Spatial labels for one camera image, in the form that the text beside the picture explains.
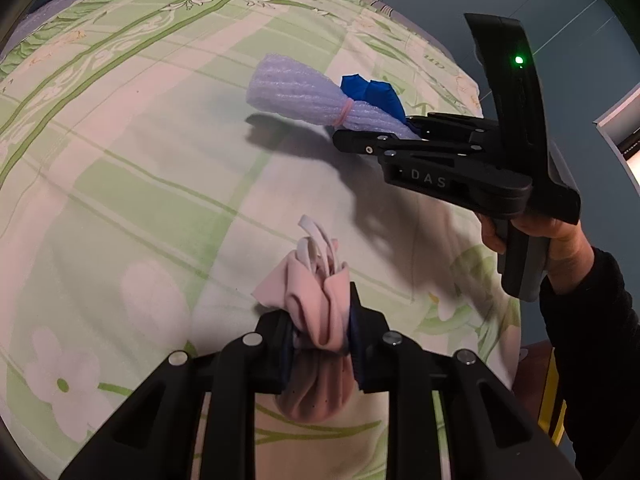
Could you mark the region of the person dark sleeve forearm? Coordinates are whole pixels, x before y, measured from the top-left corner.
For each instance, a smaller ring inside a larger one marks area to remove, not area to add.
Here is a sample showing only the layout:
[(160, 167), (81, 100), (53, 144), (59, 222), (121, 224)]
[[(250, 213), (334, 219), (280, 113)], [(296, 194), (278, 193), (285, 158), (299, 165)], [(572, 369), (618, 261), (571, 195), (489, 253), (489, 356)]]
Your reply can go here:
[(584, 479), (637, 479), (639, 319), (620, 267), (596, 249), (590, 272), (570, 292), (543, 281), (539, 305), (577, 471)]

